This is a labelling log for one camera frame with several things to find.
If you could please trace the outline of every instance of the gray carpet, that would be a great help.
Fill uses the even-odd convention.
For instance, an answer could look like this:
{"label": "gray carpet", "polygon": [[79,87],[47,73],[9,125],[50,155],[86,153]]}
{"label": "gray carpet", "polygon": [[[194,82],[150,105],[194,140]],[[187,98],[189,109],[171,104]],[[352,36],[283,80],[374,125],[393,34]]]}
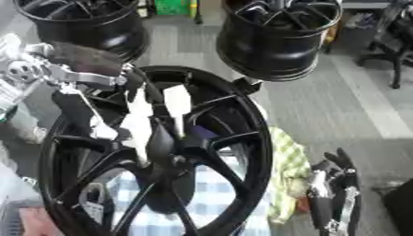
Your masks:
{"label": "gray carpet", "polygon": [[[11,1],[3,0],[0,30],[14,31],[27,41],[37,40],[31,24],[13,10]],[[205,69],[228,80],[239,77],[224,65],[215,52],[215,37],[222,23],[218,1],[205,1],[206,24],[194,25],[188,18],[153,18],[145,23],[152,35],[149,50],[139,59],[141,65],[187,65]],[[269,113],[269,123],[277,125],[307,147],[312,161],[325,151],[343,147],[354,159],[361,174],[363,211],[361,236],[393,236],[395,229],[380,202],[370,190],[375,184],[392,178],[413,176],[413,78],[405,69],[400,90],[388,87],[392,78],[390,66],[369,62],[366,67],[354,64],[370,38],[365,30],[345,30],[329,54],[320,54],[316,70],[301,80],[269,83],[255,100]],[[51,104],[48,88],[36,91],[28,104],[41,120],[50,126],[58,115]],[[19,142],[5,128],[12,156],[19,173],[35,176],[38,147]],[[317,235],[308,216],[296,216],[275,235]]]}

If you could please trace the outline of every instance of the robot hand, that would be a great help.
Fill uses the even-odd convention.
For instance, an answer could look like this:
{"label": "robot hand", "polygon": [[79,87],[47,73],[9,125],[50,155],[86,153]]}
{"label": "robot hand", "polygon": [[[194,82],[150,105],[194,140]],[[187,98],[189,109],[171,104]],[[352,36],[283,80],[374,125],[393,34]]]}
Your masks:
{"label": "robot hand", "polygon": [[314,227],[321,235],[355,235],[360,219],[360,186],[356,168],[339,148],[313,166],[307,193]]}

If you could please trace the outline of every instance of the wheel rim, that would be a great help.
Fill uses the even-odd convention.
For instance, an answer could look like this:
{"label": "wheel rim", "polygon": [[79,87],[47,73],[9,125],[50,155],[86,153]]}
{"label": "wheel rim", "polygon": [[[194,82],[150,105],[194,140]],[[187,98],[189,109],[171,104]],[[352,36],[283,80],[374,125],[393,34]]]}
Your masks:
{"label": "wheel rim", "polygon": [[135,60],[148,47],[137,0],[14,0],[41,41],[61,41]]}
{"label": "wheel rim", "polygon": [[107,18],[133,8],[139,1],[15,0],[21,13],[30,18],[51,21],[85,21]]}
{"label": "wheel rim", "polygon": [[244,6],[226,6],[245,21],[285,32],[316,33],[333,26],[341,17],[336,1],[293,1],[290,6],[274,9],[266,1],[253,1]]}
{"label": "wheel rim", "polygon": [[[229,180],[237,196],[219,217],[201,229],[194,228],[194,223],[184,209],[184,204],[180,203],[179,196],[175,197],[175,207],[185,227],[185,235],[229,235],[240,227],[249,214],[252,213],[266,190],[269,181],[272,150],[265,121],[254,104],[245,95],[242,95],[230,83],[212,74],[177,66],[150,66],[146,67],[145,70],[148,76],[160,88],[170,86],[171,81],[172,83],[189,81],[187,78],[188,75],[191,75],[191,82],[188,82],[191,84],[191,89],[189,90],[196,91],[196,93],[205,90],[207,91],[205,94],[215,92],[214,96],[207,100],[199,99],[202,97],[200,95],[198,97],[199,100],[197,99],[198,101],[195,102],[193,111],[186,116],[185,120],[189,126],[192,123],[207,126],[208,129],[217,133],[218,137],[206,140],[188,135],[180,143],[180,147],[183,148],[180,148],[178,152],[188,160],[190,159],[191,161],[188,162],[191,165],[206,165],[219,172]],[[117,117],[116,114],[113,116],[112,124],[119,123],[119,119],[125,111],[124,104],[111,98],[91,98],[100,109],[104,108],[115,111]],[[227,122],[229,120],[228,117],[223,117],[228,116],[227,113],[219,115],[223,111],[231,112],[231,122]],[[79,206],[77,201],[80,192],[94,178],[114,166],[122,167],[132,172],[137,179],[146,178],[145,176],[153,169],[139,169],[136,166],[135,152],[132,149],[112,151],[112,145],[108,143],[96,142],[85,137],[76,137],[70,134],[69,130],[70,125],[68,125],[64,118],[60,118],[43,145],[40,187],[45,206],[55,223],[65,234],[72,235],[76,233],[77,235],[83,235],[94,233],[93,235],[110,235],[108,231],[103,230],[96,222],[87,217],[84,210],[82,212],[81,207],[74,207]],[[236,174],[228,169],[228,166],[217,154],[220,148],[240,143],[248,150],[249,164],[244,180],[237,178]],[[95,165],[94,169],[88,170],[79,178],[75,176],[75,184],[69,183],[65,185],[61,181],[61,179],[63,180],[62,176],[60,176],[62,173],[58,163],[59,158],[62,158],[62,154],[59,151],[72,147],[91,148],[101,153],[104,153],[105,149],[108,148],[111,149],[111,152],[106,158],[100,159],[101,162],[98,162],[99,164]],[[146,196],[145,193],[150,192],[153,187],[155,185],[146,184],[146,186],[141,188],[141,192],[134,200],[135,207],[126,210],[126,215],[129,217],[121,219],[121,222],[124,224],[115,227],[116,235],[126,234],[130,222],[135,217],[136,212],[142,207],[143,201],[139,199],[144,198]]]}

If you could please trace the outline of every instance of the yellow cloth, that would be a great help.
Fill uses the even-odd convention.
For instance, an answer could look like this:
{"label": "yellow cloth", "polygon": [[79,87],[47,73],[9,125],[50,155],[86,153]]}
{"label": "yellow cloth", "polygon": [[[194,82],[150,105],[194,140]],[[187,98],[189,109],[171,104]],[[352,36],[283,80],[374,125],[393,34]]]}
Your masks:
{"label": "yellow cloth", "polygon": [[273,197],[269,219],[272,223],[284,224],[294,213],[296,197],[305,193],[305,180],[311,174],[311,166],[302,145],[295,143],[279,128],[270,127],[270,133],[274,164],[270,182]]}

